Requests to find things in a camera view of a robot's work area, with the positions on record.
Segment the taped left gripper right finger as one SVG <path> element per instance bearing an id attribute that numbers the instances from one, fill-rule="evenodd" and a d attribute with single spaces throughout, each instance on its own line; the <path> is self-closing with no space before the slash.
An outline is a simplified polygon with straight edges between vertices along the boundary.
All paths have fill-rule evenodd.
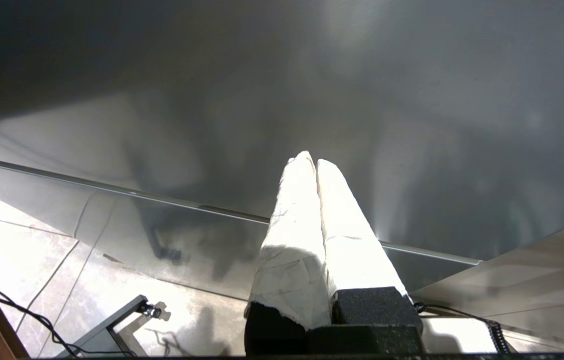
<path id="1" fill-rule="evenodd" d="M 327 267 L 327 319 L 322 328 L 388 326 L 423 330 L 414 303 L 347 180 L 320 159 L 317 185 Z"/>

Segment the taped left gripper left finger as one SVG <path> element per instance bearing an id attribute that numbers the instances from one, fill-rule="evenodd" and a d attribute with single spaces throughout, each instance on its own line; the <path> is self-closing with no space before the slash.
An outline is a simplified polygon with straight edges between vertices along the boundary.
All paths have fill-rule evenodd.
<path id="1" fill-rule="evenodd" d="M 332 323 L 327 275 L 316 167 L 302 151 L 284 166 L 257 257 L 244 312 L 246 354 L 306 354 L 309 332 Z"/>

